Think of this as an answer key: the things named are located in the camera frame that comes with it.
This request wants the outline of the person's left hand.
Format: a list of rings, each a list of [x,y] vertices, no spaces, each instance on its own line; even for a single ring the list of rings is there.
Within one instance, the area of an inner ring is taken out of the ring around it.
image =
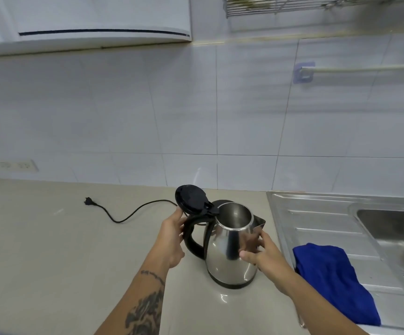
[[[181,246],[185,221],[182,209],[177,207],[161,224],[154,247],[158,249],[169,269],[177,266],[185,256]]]

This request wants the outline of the person's right hand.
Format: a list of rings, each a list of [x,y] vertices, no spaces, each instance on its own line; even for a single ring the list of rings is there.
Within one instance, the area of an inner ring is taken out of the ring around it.
[[[293,269],[268,233],[260,229],[255,236],[250,236],[246,239],[245,245],[240,248],[239,252],[243,250],[253,253],[259,251],[265,253],[259,263],[249,264],[256,265],[283,292],[285,279],[290,277]]]

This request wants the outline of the stainless steel electric kettle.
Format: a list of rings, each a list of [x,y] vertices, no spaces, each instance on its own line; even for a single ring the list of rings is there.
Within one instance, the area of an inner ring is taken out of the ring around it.
[[[213,281],[229,289],[248,286],[254,280],[257,267],[241,260],[239,250],[246,239],[263,229],[266,221],[246,206],[214,207],[205,191],[195,185],[179,186],[175,199],[188,214],[183,241],[194,256],[205,261]]]

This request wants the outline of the person's right forearm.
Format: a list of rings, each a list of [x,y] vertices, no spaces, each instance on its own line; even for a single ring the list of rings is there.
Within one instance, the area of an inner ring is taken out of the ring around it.
[[[292,300],[311,335],[369,335],[291,268],[277,269],[272,280]]]

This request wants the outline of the person's left forearm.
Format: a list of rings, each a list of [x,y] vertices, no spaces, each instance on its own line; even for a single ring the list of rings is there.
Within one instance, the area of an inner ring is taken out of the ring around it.
[[[151,251],[94,335],[159,335],[168,257]]]

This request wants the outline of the black kettle base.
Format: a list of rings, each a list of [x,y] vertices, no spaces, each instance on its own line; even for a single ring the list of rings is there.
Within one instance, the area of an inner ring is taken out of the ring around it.
[[[240,208],[240,207],[245,207],[244,205],[237,203],[237,202],[233,202],[230,200],[225,200],[225,199],[221,199],[221,200],[215,200],[212,201],[212,204],[214,207],[221,209],[222,207],[232,207],[232,208]]]

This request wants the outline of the blue cloth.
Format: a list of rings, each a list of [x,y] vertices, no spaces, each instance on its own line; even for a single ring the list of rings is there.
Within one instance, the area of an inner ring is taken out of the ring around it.
[[[371,293],[359,282],[342,248],[313,243],[293,248],[295,271],[323,298],[359,325],[382,325]]]

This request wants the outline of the stainless steel sink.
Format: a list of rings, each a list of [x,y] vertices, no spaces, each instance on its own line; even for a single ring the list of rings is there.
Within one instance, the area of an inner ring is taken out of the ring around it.
[[[342,248],[372,294],[382,325],[373,335],[404,335],[404,197],[268,191],[281,251],[307,243]]]

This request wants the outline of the white range hood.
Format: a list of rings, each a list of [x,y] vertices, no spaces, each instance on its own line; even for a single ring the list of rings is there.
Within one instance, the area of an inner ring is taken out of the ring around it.
[[[189,0],[0,0],[0,56],[191,41]]]

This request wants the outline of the white wall socket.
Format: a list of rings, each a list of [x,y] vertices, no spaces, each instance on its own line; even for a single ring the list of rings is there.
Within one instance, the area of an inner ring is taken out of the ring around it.
[[[8,172],[30,172],[37,173],[39,170],[31,159],[22,161],[0,161],[0,169]]]

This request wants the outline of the white towel rail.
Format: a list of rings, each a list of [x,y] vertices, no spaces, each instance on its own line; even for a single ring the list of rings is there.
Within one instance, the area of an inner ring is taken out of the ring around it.
[[[404,70],[404,64],[399,65],[377,65],[370,67],[318,67],[315,62],[297,63],[293,69],[293,84],[308,84],[313,81],[315,73],[365,73]]]

